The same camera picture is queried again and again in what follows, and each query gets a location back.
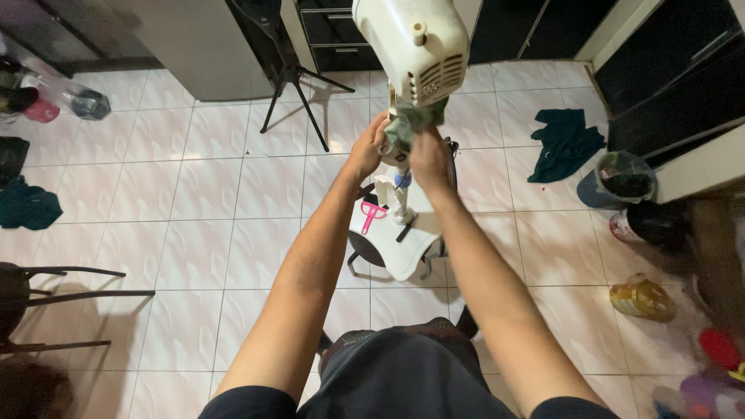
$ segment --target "black tripod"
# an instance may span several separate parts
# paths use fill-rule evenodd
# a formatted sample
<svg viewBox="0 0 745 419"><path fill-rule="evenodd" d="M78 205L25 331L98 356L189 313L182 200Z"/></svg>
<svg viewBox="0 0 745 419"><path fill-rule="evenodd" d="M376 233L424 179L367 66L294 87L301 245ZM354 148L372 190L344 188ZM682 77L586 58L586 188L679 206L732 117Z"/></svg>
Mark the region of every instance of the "black tripod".
<svg viewBox="0 0 745 419"><path fill-rule="evenodd" d="M267 126L269 125L269 119L272 117L274 104L277 102L279 92L282 91L282 82L287 81L288 83L295 85L295 89L297 89L297 92L302 99L302 105L305 106L305 110L308 112L308 117L310 117L311 122L313 122L313 128L316 129L318 138L321 140L323 150L328 153L329 147L326 145L326 141L323 140L323 135L321 134L321 130L318 128L316 119L313 117L311 108L308 106L308 101L305 99L305 95L303 95L302 90L300 89L300 75L307 74L311 77L323 80L326 83L333 84L336 87L340 87L350 93L354 93L355 90L333 80L329 80L322 75L311 72L299 64L297 56L294 53L292 42L284 36L286 31L284 31L282 17L279 15L282 0L232 0L232 2L241 13L252 22L256 23L264 33L272 39L274 46L276 46L277 52L279 53L279 57L282 58L282 73L279 75L279 82L274 90L274 97L272 97L272 104L269 105L269 112L264 121L264 127L259 132L262 134L267 132Z"/></svg>
<svg viewBox="0 0 745 419"><path fill-rule="evenodd" d="M285 67L282 69L282 74L280 75L280 80L279 80L279 83L277 84L277 88L274 90L274 97L272 97L272 104L269 105L269 112L267 113L267 118L264 120L264 127L259 132L262 134L267 132L267 126L269 125L269 119L272 117L272 111L274 110L274 104L277 102L277 98L279 97L279 92L282 90L282 82L287 81L288 83L292 83L295 85L295 89L297 89L297 94L300 95L300 98L302 99L302 105L305 107L305 110L308 112L308 117L311 119L311 122L313 122L313 128L316 129L318 138L321 140L321 145L323 146L323 150L325 150L328 153L329 147L326 145L326 141L323 140L323 134L321 133L321 129L318 128L316 119L313 117L311 108L308 106L308 101L306 101L305 95L303 95L302 90L300 89L300 74L307 74L311 77L315 77L319 80L323 80L328 84L333 84L334 86L340 87L341 89L344 89L350 93L355 92L355 90L352 89L351 87L347 87L333 80L329 80L328 78L325 78L322 75L316 74L308 70L307 68L301 66L298 63L294 63L290 65L285 64Z"/></svg>

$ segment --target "hand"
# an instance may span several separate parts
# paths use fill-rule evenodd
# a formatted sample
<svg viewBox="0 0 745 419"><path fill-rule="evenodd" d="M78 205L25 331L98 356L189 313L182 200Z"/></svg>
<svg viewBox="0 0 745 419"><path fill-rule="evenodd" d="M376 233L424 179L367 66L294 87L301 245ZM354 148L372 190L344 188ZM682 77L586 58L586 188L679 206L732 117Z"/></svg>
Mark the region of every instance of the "hand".
<svg viewBox="0 0 745 419"><path fill-rule="evenodd" d="M361 183L365 177L370 176L380 165L381 156L378 155L378 146L385 143L385 129L390 125L387 119L388 112L380 112L370 122L370 126L360 135L355 145L352 147L352 153L342 168L342 171L355 177Z"/></svg>
<svg viewBox="0 0 745 419"><path fill-rule="evenodd" d="M448 150L435 127L414 133L414 145L409 163L416 182L429 196L451 188L448 175Z"/></svg>

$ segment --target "person's left hand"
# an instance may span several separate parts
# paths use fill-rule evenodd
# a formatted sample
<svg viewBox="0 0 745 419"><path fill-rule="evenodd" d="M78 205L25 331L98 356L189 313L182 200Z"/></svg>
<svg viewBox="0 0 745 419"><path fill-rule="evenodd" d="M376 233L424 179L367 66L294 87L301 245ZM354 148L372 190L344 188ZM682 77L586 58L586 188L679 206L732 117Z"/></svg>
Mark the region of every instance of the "person's left hand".
<svg viewBox="0 0 745 419"><path fill-rule="evenodd" d="M380 112L370 122L370 126L360 135L355 145L352 147L352 153L342 168L342 171L354 176L362 182L365 177L370 176L380 164L381 156L378 155L378 146L385 142L385 129L390 125L387 119L388 112Z"/></svg>

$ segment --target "person's right hand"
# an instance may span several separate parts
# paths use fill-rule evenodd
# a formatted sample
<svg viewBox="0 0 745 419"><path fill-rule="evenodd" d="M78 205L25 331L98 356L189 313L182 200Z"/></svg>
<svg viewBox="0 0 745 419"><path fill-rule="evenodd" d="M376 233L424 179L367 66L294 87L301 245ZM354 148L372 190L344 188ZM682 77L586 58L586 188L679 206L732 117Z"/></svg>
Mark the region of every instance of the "person's right hand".
<svg viewBox="0 0 745 419"><path fill-rule="evenodd" d="M448 149L435 127L414 133L409 163L416 182L427 195L451 188L448 176Z"/></svg>

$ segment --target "drawer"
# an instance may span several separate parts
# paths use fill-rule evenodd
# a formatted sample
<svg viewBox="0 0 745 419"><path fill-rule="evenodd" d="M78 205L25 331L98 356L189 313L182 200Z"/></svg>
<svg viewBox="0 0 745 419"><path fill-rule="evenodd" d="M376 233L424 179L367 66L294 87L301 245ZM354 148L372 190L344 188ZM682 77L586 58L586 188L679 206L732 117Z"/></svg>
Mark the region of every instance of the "drawer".
<svg viewBox="0 0 745 419"><path fill-rule="evenodd" d="M300 10L307 9L351 9L352 0L297 0Z"/></svg>
<svg viewBox="0 0 745 419"><path fill-rule="evenodd" d="M360 46L315 46L313 55L319 72L365 72L382 70L373 47Z"/></svg>
<svg viewBox="0 0 745 419"><path fill-rule="evenodd" d="M367 43L352 20L352 11L302 12L311 45Z"/></svg>

